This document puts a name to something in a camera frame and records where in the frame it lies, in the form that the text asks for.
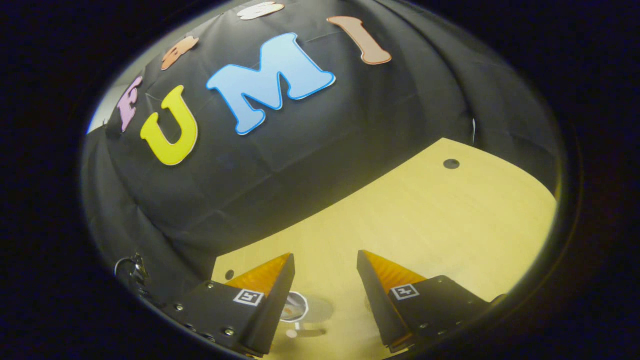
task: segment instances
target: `black fabric backdrop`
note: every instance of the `black fabric backdrop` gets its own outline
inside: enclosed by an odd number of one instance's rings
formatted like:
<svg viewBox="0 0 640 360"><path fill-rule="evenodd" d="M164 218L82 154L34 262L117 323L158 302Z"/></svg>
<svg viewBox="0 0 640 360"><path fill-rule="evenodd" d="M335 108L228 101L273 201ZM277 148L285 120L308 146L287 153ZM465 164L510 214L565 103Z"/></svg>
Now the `black fabric backdrop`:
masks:
<svg viewBox="0 0 640 360"><path fill-rule="evenodd" d="M158 54L141 73L127 131L121 133L114 109L106 126L87 136L81 175L95 241L110 265L139 252L160 301L209 279L216 257L317 213L443 137L499 156L555 191L550 114L489 48L406 3L281 3L285 9L267 17L240 20L243 6L186 33L200 39L195 48L164 72ZM393 60L362 62L352 39L326 21L334 15L362 19ZM258 69L260 46L289 32L337 80L301 101L284 96L279 111L253 102L267 119L239 136L220 93L205 84L231 63ZM198 122L198 140L182 163L169 167L140 129L158 112L167 139L179 139L179 126L160 107L178 85Z"/></svg>

